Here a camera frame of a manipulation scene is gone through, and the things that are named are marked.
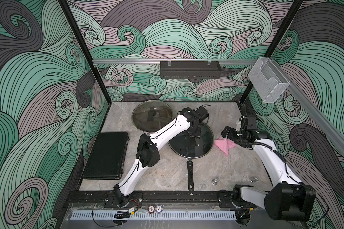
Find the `pink microfibre cloth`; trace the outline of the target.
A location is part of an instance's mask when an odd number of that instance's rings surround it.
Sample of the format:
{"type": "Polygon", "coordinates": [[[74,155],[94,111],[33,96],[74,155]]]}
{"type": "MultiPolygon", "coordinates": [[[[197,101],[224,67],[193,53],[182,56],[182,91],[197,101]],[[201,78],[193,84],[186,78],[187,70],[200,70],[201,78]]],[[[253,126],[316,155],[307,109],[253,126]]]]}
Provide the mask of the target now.
{"type": "Polygon", "coordinates": [[[229,150],[237,146],[232,140],[227,138],[219,138],[214,141],[216,147],[218,147],[222,152],[224,152],[226,157],[229,157],[229,150]]]}

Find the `glass lid of black pan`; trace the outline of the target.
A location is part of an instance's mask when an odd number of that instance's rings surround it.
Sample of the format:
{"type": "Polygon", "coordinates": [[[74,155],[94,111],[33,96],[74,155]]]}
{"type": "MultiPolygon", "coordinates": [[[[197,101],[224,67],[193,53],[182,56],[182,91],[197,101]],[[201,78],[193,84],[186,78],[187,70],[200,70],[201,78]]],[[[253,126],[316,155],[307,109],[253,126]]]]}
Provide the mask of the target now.
{"type": "Polygon", "coordinates": [[[180,156],[191,159],[208,154],[214,145],[213,131],[204,124],[199,125],[199,127],[201,128],[200,137],[180,133],[168,142],[170,148],[180,156]]]}

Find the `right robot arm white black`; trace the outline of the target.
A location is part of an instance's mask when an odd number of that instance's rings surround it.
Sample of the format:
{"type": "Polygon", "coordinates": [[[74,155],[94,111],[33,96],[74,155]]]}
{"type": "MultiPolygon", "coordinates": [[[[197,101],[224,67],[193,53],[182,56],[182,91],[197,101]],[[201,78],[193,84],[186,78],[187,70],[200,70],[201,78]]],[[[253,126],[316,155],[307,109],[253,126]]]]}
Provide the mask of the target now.
{"type": "Polygon", "coordinates": [[[255,117],[242,116],[236,128],[225,127],[221,136],[256,152],[273,186],[270,191],[260,191],[252,186],[235,185],[234,203],[260,207],[273,220],[306,222],[310,219],[315,191],[294,174],[269,132],[257,127],[255,117]]]}

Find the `round button pair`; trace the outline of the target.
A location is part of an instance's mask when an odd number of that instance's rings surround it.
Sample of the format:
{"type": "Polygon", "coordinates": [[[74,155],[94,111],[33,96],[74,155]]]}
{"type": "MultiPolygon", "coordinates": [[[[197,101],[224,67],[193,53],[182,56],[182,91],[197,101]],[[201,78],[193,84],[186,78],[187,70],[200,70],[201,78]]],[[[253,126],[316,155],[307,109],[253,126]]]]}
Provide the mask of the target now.
{"type": "Polygon", "coordinates": [[[160,214],[163,211],[163,207],[162,207],[162,205],[150,205],[147,208],[147,211],[150,214],[154,214],[154,213],[160,214]]]}

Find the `aluminium rail back wall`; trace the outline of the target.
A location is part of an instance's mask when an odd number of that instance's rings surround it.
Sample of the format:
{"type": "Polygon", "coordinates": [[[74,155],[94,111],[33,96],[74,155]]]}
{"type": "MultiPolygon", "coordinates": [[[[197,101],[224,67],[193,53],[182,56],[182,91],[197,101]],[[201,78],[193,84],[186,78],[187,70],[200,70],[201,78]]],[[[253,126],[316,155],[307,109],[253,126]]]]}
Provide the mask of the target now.
{"type": "Polygon", "coordinates": [[[219,62],[221,65],[253,65],[257,59],[93,59],[95,65],[159,65],[161,62],[219,62]]]}

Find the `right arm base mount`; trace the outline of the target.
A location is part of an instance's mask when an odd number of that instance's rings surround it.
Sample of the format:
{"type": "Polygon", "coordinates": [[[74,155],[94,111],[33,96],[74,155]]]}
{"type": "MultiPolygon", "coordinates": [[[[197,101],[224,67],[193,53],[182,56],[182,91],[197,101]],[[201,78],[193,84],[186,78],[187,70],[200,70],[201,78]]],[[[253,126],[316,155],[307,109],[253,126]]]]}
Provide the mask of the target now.
{"type": "Polygon", "coordinates": [[[241,195],[236,191],[220,190],[217,192],[218,203],[221,208],[230,209],[257,209],[258,206],[251,202],[247,202],[241,198],[241,195]]]}

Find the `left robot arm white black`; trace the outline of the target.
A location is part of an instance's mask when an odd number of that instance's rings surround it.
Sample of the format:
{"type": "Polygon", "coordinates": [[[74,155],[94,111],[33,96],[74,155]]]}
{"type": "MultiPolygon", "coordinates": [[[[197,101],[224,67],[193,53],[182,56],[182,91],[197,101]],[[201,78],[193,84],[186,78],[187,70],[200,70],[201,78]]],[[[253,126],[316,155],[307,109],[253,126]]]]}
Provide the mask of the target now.
{"type": "Polygon", "coordinates": [[[159,151],[180,133],[200,137],[200,125],[209,117],[208,110],[200,106],[196,109],[186,107],[170,123],[152,134],[142,134],[137,145],[134,163],[126,177],[113,187],[115,202],[122,207],[128,204],[129,195],[148,168],[160,160],[159,151]]]}

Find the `black hard case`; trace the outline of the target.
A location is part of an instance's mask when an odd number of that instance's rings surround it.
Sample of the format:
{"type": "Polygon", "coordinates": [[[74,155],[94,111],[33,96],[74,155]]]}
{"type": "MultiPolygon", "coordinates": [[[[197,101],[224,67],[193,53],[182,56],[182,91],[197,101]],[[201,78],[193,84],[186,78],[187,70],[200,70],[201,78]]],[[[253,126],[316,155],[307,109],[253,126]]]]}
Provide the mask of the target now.
{"type": "Polygon", "coordinates": [[[98,134],[86,163],[83,179],[121,179],[128,141],[129,134],[127,132],[102,132],[98,134]]]}

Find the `aluminium rail right wall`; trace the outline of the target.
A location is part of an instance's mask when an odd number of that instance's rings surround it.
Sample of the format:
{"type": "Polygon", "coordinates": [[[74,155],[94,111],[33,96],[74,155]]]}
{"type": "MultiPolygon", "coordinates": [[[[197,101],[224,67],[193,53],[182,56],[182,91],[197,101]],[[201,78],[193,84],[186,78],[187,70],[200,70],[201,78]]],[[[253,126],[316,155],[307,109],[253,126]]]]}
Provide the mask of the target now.
{"type": "Polygon", "coordinates": [[[317,88],[317,83],[312,82],[308,74],[296,65],[280,66],[274,60],[272,63],[274,72],[290,84],[288,88],[301,107],[320,127],[332,146],[344,157],[344,132],[339,131],[322,112],[322,108],[334,100],[330,93],[330,86],[317,88]]]}

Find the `black wall shelf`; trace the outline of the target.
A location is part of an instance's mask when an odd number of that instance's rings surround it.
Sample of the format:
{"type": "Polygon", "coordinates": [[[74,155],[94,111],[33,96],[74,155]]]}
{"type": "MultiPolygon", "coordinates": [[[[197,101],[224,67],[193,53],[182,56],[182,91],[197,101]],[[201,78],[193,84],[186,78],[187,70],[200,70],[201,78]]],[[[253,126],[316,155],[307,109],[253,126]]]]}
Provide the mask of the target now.
{"type": "Polygon", "coordinates": [[[162,79],[219,79],[222,68],[219,62],[161,62],[162,79]]]}

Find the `clear plastic wall box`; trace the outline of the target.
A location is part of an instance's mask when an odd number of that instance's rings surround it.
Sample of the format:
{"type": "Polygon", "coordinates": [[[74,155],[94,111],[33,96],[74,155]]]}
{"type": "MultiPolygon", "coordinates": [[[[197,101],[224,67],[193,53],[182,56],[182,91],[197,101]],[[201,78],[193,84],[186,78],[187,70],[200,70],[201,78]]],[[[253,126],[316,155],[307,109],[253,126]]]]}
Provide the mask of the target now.
{"type": "Polygon", "coordinates": [[[265,104],[275,103],[290,86],[290,80],[280,65],[268,57],[259,58],[248,77],[265,104]]]}

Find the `aluminium rail wall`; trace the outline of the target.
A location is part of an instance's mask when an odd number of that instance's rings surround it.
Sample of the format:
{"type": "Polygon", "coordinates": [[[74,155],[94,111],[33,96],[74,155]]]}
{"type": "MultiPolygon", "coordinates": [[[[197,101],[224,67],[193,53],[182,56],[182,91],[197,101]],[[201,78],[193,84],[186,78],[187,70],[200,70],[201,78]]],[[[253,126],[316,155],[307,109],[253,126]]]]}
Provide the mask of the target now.
{"type": "Polygon", "coordinates": [[[322,108],[334,100],[330,93],[330,86],[317,88],[317,83],[312,82],[308,74],[296,65],[280,66],[274,60],[272,63],[274,72],[290,84],[288,88],[301,107],[320,127],[332,146],[344,157],[344,132],[339,131],[322,112],[322,108]]]}
{"type": "Polygon", "coordinates": [[[159,65],[161,62],[219,62],[221,65],[253,65],[257,59],[93,59],[95,65],[159,65]]]}

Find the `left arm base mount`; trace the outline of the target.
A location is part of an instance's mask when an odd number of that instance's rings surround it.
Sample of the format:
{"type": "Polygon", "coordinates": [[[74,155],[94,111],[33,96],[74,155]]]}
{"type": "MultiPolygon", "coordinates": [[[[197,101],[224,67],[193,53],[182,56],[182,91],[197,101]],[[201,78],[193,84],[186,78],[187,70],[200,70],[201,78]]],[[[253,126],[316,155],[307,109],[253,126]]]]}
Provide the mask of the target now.
{"type": "Polygon", "coordinates": [[[105,208],[126,208],[126,207],[141,207],[143,193],[134,191],[131,194],[119,197],[115,192],[110,192],[106,195],[104,202],[105,208]]]}

